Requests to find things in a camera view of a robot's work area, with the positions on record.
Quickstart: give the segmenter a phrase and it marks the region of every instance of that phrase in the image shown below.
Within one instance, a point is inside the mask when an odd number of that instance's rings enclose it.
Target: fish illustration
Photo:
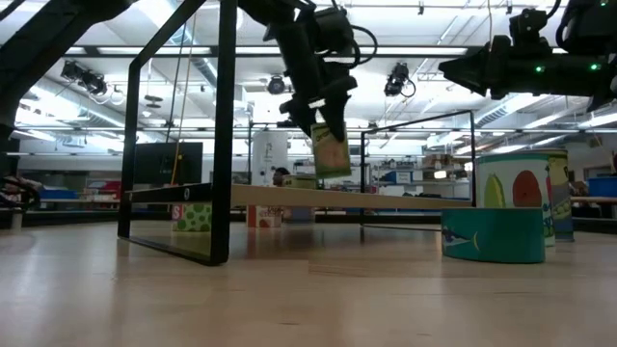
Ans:
[[[442,229],[442,244],[445,247],[457,246],[471,242],[471,239],[463,235],[459,235],[448,227]]]

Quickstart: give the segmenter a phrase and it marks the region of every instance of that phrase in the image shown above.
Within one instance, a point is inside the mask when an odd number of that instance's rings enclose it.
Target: warehouse ceiling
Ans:
[[[330,0],[317,0],[319,5],[330,5]],[[414,47],[428,47],[423,52],[433,56],[443,54],[449,47],[483,45],[490,36],[507,35],[509,17],[520,13],[522,9],[548,9],[550,1],[500,1],[491,2],[491,13],[484,0],[424,0],[424,11],[419,15],[418,1],[408,0],[343,0],[337,1],[344,6],[353,24],[372,31],[380,45],[387,46],[390,53],[377,57],[370,63],[352,71],[359,86],[351,92],[352,98],[345,111],[347,123],[352,127],[366,127],[370,122],[390,125],[408,120],[420,120],[440,114],[471,109],[482,119],[484,127],[518,127],[524,128],[530,123],[545,117],[559,114],[551,122],[538,125],[551,128],[572,128],[578,123],[589,120],[584,113],[586,98],[543,95],[509,95],[501,101],[491,100],[447,82],[438,72],[439,62],[445,59],[424,59],[419,57],[419,50]],[[18,30],[45,1],[26,1],[15,13],[0,22],[0,42],[6,41]],[[9,1],[0,1],[0,9]],[[140,0],[128,11],[108,22],[91,28],[75,47],[69,51],[76,54],[67,55],[51,68],[41,82],[48,88],[58,91],[59,98],[77,104],[81,110],[81,120],[65,120],[63,116],[55,118],[21,117],[20,126],[62,126],[77,121],[104,120],[109,126],[122,126],[125,111],[125,91],[127,86],[128,65],[131,55],[139,51],[156,33],[177,6],[175,0]],[[507,13],[508,5],[512,13]],[[554,44],[554,32],[563,10],[551,20],[543,34]],[[263,42],[265,28],[254,22],[242,11],[238,12],[238,45],[250,50],[253,55],[239,55],[236,61],[236,106],[235,122],[238,126],[247,126],[249,117],[254,121],[285,120],[286,115],[278,112],[279,104],[285,102],[289,93],[270,95],[265,86],[273,75],[282,74],[282,59],[272,52],[272,42]],[[201,48],[218,45],[219,4],[206,2],[197,12],[196,25],[192,20],[187,26],[185,39],[193,38],[193,43]],[[181,32],[176,33],[169,46],[181,42]],[[371,41],[365,34],[357,34],[362,46],[369,46]],[[102,74],[109,85],[109,92],[98,97],[88,97],[85,90],[68,85],[61,77],[66,61],[76,62],[79,66]],[[211,71],[216,76],[217,59],[193,58],[192,62],[183,58],[154,58],[151,66],[142,71],[140,89],[140,122],[146,127],[164,126],[170,117],[179,125],[184,117],[183,126],[214,126],[215,82],[216,77],[208,77]],[[416,82],[416,94],[411,98],[402,96],[386,97],[384,86],[388,74],[397,63],[406,63]],[[145,96],[161,97],[160,108],[151,109]],[[96,113],[91,112],[94,106]],[[460,120],[433,122],[431,127],[465,126]],[[207,134],[185,132],[184,137],[203,138]],[[149,141],[161,140],[160,134],[150,134]]]

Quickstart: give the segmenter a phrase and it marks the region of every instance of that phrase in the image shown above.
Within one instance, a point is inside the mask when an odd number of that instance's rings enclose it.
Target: person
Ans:
[[[282,184],[284,182],[283,179],[288,174],[291,174],[291,173],[286,168],[278,168],[274,170],[274,175],[272,176],[272,184],[274,184],[277,187],[282,187]]]

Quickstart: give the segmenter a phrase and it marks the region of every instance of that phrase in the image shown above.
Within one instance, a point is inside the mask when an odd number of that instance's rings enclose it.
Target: ceiling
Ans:
[[[329,5],[330,0],[315,1],[319,5]],[[8,1],[0,1],[0,9]],[[0,22],[0,42],[6,41],[45,1],[27,1],[20,9]],[[508,23],[511,15],[520,13],[525,7],[547,9],[552,1],[526,0],[512,1],[512,14],[506,13],[505,0],[493,0],[491,15],[484,0],[424,0],[424,14],[418,15],[418,2],[406,0],[343,0],[338,1],[346,7],[350,21],[372,31],[380,45],[418,46],[440,45],[448,46],[479,46],[494,35],[508,34]],[[169,17],[175,0],[140,0],[128,11],[108,22],[93,26],[75,46],[114,46],[122,49],[125,46],[143,46],[156,33],[159,26]],[[239,11],[238,45],[262,47],[273,44],[263,42],[265,28],[254,22],[249,16]],[[550,20],[543,34],[554,44],[554,32],[562,11]],[[189,37],[194,37],[194,44],[218,45],[217,2],[206,2],[197,12],[197,25],[187,26]],[[360,45],[370,45],[371,41],[365,34],[356,37]],[[110,91],[103,97],[88,98],[83,89],[75,85],[67,87],[67,81],[60,73],[65,61],[75,61],[80,66],[103,74],[110,86]],[[419,57],[393,58],[392,56],[377,57],[371,62],[357,67],[351,73],[358,80],[359,86],[351,92],[351,100],[345,110],[347,124],[353,127],[366,127],[370,121],[379,125],[390,125],[408,120],[420,120],[445,114],[456,110],[470,109],[476,111],[476,121],[483,120],[483,127],[525,128],[531,122],[548,116],[559,114],[551,123],[542,124],[540,128],[565,129],[576,127],[578,123],[589,120],[585,115],[586,98],[541,96],[531,98],[529,95],[509,95],[501,101],[491,100],[466,89],[447,82],[439,75],[438,65],[443,59],[423,59]],[[122,124],[125,111],[124,95],[127,85],[128,66],[131,58],[109,57],[71,57],[64,58],[51,68],[43,78],[47,86],[55,84],[61,89],[58,97],[78,102],[81,108],[87,108],[86,120],[106,114],[109,121],[106,126]],[[210,64],[213,70],[218,65],[216,58],[205,58],[202,62]],[[387,75],[396,63],[406,63],[416,81],[416,95],[412,98],[385,97],[384,86]],[[238,111],[235,122],[238,126],[247,126],[249,117],[254,121],[285,120],[286,115],[278,112],[279,105],[289,99],[290,94],[270,95],[265,92],[265,84],[272,75],[281,74],[284,64],[280,57],[242,57],[236,60],[236,84],[242,86],[242,91],[236,94]],[[183,126],[214,126],[215,88],[212,81],[198,71],[195,64],[188,59],[154,58],[151,71],[148,66],[142,70],[140,89],[140,111],[148,111],[145,117],[140,116],[144,127],[159,127],[173,115],[174,124],[179,125],[184,118]],[[177,82],[174,97],[174,81]],[[163,98],[160,109],[148,109],[146,94]],[[38,120],[29,118],[22,120],[19,126],[55,126],[64,125],[62,120]],[[465,127],[460,120],[444,120],[431,126]],[[184,132],[184,137],[207,138],[210,134]],[[425,138],[434,136],[420,135]],[[409,135],[417,138],[418,134]],[[526,141],[536,141],[546,138],[542,134]],[[507,138],[493,139],[496,146]]]

